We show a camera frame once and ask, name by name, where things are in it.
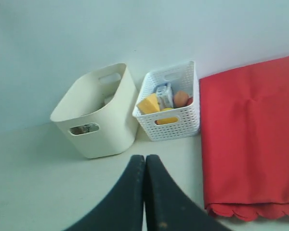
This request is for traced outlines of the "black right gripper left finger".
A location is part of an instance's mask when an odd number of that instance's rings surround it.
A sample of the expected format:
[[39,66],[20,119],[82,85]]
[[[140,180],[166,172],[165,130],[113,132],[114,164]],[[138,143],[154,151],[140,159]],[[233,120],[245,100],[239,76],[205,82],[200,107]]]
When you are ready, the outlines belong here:
[[68,231],[141,231],[145,159],[133,155],[117,183],[88,214]]

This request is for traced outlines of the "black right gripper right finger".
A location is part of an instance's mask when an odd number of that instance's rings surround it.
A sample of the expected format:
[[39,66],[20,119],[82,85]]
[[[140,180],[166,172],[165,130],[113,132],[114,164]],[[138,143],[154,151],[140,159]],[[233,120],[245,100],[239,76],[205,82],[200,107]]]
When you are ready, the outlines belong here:
[[144,204],[148,231],[228,231],[176,184],[158,155],[146,157]]

